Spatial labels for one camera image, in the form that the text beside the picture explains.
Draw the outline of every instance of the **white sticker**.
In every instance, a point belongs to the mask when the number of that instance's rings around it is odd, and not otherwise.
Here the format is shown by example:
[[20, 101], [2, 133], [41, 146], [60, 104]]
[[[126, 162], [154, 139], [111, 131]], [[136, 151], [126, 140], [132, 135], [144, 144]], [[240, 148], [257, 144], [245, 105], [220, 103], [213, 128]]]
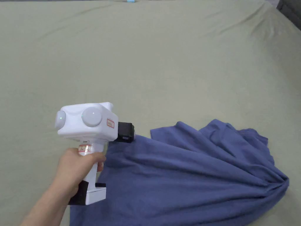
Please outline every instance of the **white sticker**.
[[107, 126], [114, 128], [115, 127], [115, 123], [112, 120], [107, 119]]
[[92, 148], [91, 144], [82, 144], [78, 147], [78, 153], [80, 153], [81, 155], [90, 154], [91, 148]]

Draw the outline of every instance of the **blue cloth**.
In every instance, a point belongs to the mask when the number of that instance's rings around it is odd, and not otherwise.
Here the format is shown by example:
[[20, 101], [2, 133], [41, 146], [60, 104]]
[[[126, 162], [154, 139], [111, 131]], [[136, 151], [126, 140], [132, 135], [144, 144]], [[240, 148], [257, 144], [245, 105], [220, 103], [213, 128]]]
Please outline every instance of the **blue cloth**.
[[112, 142], [99, 182], [107, 198], [72, 206], [71, 226], [247, 225], [285, 194], [268, 139], [213, 120], [201, 130], [178, 122], [152, 139]]

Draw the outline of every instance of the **hand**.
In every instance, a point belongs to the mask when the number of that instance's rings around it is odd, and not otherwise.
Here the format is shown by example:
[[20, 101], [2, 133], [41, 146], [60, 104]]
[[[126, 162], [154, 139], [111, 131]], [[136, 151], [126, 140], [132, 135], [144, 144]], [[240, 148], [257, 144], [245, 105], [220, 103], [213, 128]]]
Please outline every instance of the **hand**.
[[77, 193], [78, 184], [89, 173], [93, 164], [98, 162], [97, 171], [102, 171], [104, 161], [106, 157], [101, 152], [82, 156], [77, 148], [68, 148], [60, 158], [52, 186], [56, 191], [71, 198]]

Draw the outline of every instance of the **sage green fabric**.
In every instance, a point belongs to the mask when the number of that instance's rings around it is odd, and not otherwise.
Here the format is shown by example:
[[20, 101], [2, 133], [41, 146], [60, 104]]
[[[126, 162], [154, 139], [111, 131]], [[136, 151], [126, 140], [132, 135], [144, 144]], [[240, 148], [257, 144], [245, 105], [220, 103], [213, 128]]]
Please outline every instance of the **sage green fabric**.
[[179, 120], [256, 129], [290, 187], [254, 225], [300, 222], [301, 31], [268, 2], [5, 2], [0, 31], [1, 225], [21, 222], [78, 145], [56, 112], [106, 101], [147, 137]]

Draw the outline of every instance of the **white handheld device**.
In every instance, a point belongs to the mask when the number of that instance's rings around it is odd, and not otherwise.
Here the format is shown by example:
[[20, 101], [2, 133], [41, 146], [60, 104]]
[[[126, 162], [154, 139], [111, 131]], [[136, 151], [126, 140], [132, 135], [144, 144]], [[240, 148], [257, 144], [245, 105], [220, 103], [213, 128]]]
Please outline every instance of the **white handheld device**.
[[[112, 113], [113, 104], [88, 103], [64, 106], [57, 112], [55, 128], [58, 135], [80, 142], [79, 153], [88, 155], [102, 152], [109, 141], [130, 143], [135, 138], [131, 123], [118, 122]], [[95, 183], [97, 164], [79, 184], [70, 205], [89, 205], [106, 198], [106, 185]]]

